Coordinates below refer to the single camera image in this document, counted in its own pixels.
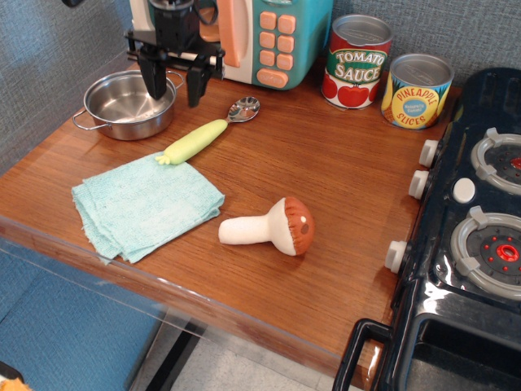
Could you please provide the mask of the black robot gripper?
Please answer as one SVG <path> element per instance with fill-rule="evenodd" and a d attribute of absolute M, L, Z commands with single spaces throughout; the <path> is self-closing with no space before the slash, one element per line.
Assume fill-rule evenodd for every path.
<path fill-rule="evenodd" d="M 211 77 L 224 77 L 224 51 L 206 36 L 217 27 L 215 1 L 131 1 L 129 55 L 139 64 L 148 94 L 166 93 L 166 69 L 188 70 L 188 104 L 199 105 Z"/>

